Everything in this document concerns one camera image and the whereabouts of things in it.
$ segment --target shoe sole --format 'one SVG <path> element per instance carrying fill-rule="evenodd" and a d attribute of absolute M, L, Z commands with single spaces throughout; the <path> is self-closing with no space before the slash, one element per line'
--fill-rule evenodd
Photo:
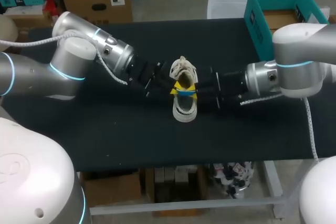
<path fill-rule="evenodd" d="M 193 111 L 193 113 L 189 114 L 189 115 L 185 115 L 185 114 L 181 114 L 178 110 L 177 107 L 174 103 L 173 105 L 173 115 L 175 117 L 176 120 L 178 120 L 179 122 L 182 123 L 188 123 L 191 122 L 192 120 L 194 120 L 197 116 L 197 107 L 195 108 L 195 110 Z"/>

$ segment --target shoelace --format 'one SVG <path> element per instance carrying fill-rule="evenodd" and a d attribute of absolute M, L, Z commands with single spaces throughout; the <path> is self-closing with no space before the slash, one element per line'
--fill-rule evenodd
<path fill-rule="evenodd" d="M 177 65 L 174 67 L 172 75 L 177 76 L 181 69 L 186 69 L 189 72 L 194 72 L 196 69 L 190 62 L 188 62 L 185 57 L 181 56 L 180 60 L 177 62 Z"/>

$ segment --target black tabletop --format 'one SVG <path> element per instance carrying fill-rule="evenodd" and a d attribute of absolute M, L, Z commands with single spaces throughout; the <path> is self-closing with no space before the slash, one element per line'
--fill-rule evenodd
<path fill-rule="evenodd" d="M 243 19 L 131 23 L 102 29 L 154 62 L 166 60 L 170 65 L 186 56 L 200 79 L 209 66 L 225 72 L 258 61 Z M 51 29 L 37 29 L 30 38 L 50 35 Z M 47 63 L 55 47 L 25 48 L 22 54 Z M 21 125 L 58 142 L 79 171 L 312 158 L 300 100 L 277 98 L 221 115 L 215 103 L 199 103 L 197 118 L 180 123 L 167 97 L 146 99 L 140 91 L 116 84 L 95 63 L 74 100 L 6 97 L 4 108 Z M 335 98 L 336 87 L 324 86 L 309 99 L 320 157 L 336 155 Z"/>

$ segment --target shoe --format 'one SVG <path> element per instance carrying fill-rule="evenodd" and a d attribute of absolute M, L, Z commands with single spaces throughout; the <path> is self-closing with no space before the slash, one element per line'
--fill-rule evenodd
<path fill-rule="evenodd" d="M 178 81 L 183 90 L 187 90 L 193 84 L 198 83 L 196 68 L 181 56 L 174 61 L 169 76 Z M 197 99 L 188 96 L 174 95 L 173 115 L 176 120 L 188 123 L 196 118 Z"/>

